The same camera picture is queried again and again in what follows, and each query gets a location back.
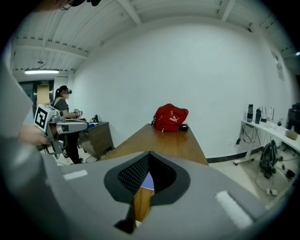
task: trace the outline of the woman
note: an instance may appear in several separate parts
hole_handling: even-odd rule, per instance
[[[82,112],[69,112],[69,106],[66,103],[66,99],[69,99],[71,93],[72,91],[65,85],[58,88],[55,92],[53,107],[57,110],[63,111],[66,119],[77,118],[82,115]],[[80,132],[67,134],[66,152],[74,164],[78,164],[83,161],[83,159],[79,158],[78,155],[77,141],[79,133]]]

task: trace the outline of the white desk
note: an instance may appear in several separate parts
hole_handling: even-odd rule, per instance
[[[263,131],[266,131],[267,133],[270,133],[270,134],[274,135],[275,137],[279,138],[281,141],[286,143],[291,148],[295,149],[297,152],[300,152],[300,137],[298,137],[296,140],[288,138],[285,135],[285,131],[287,130],[286,128],[281,127],[280,130],[278,131],[278,130],[275,130],[274,128],[272,128],[272,127],[267,127],[267,123],[264,123],[264,122],[260,122],[259,124],[256,124],[253,121],[252,122],[247,122],[246,120],[242,120],[242,123],[243,124],[249,124],[249,125],[251,125],[251,126],[253,126],[257,129],[261,129]],[[250,146],[248,148],[248,151],[247,151],[247,154],[246,154],[245,158],[244,159],[238,159],[238,160],[235,160],[233,162],[236,166],[238,165],[238,163],[253,160],[253,159],[251,159],[250,154],[253,150],[253,145],[254,145],[254,142],[256,140],[256,137],[257,137],[257,133],[255,133],[254,139],[252,139],[252,143],[250,144]]]

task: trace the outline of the black pants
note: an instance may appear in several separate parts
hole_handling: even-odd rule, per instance
[[[77,142],[80,132],[67,134],[66,152],[74,164],[81,163],[78,155]]]

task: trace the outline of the red backpack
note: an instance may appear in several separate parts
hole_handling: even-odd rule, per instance
[[[162,132],[176,132],[187,116],[188,109],[177,108],[169,103],[158,108],[152,125]]]

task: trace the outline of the ceiling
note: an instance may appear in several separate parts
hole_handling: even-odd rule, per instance
[[[172,16],[216,18],[246,30],[257,23],[298,74],[296,49],[278,20],[256,0],[102,0],[96,7],[85,2],[67,11],[32,13],[12,39],[13,74],[22,76],[25,69],[41,67],[67,75],[95,46],[138,25]]]

